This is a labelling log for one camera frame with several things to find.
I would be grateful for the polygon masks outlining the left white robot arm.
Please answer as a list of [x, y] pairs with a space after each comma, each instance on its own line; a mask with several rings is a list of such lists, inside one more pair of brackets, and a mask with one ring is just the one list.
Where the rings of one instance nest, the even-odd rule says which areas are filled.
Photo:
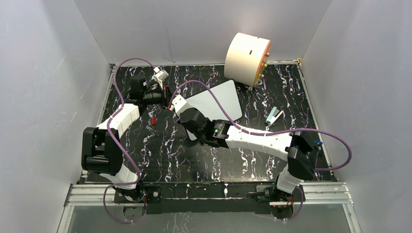
[[172, 94], [163, 83], [167, 76], [163, 71], [150, 81], [142, 75], [133, 76], [130, 90], [123, 97], [124, 105], [103, 123], [83, 131], [82, 168], [110, 180], [117, 192], [133, 202], [143, 200], [145, 189], [140, 173], [132, 172], [124, 165], [125, 148], [120, 139], [149, 105], [168, 106]]

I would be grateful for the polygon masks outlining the white whiteboard black frame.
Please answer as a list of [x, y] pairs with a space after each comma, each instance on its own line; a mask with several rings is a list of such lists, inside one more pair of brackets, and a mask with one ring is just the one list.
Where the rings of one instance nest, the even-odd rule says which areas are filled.
[[228, 120], [225, 115], [229, 115], [233, 121], [242, 118], [243, 111], [234, 80], [227, 80], [221, 84], [217, 84], [210, 90], [225, 110], [224, 112], [207, 90], [186, 98], [186, 101], [192, 107], [198, 109], [205, 117], [209, 118], [209, 120]]

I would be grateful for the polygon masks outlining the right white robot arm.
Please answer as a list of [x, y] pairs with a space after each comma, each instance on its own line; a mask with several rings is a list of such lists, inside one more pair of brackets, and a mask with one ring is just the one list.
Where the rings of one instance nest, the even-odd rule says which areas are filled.
[[214, 148], [249, 149], [275, 156], [287, 162], [273, 187], [258, 187], [253, 194], [260, 202], [287, 201], [303, 181], [316, 173], [319, 146], [309, 132], [270, 135], [268, 131], [238, 129], [228, 120], [210, 120], [198, 109], [188, 108], [177, 114], [179, 124], [193, 134], [200, 144]]

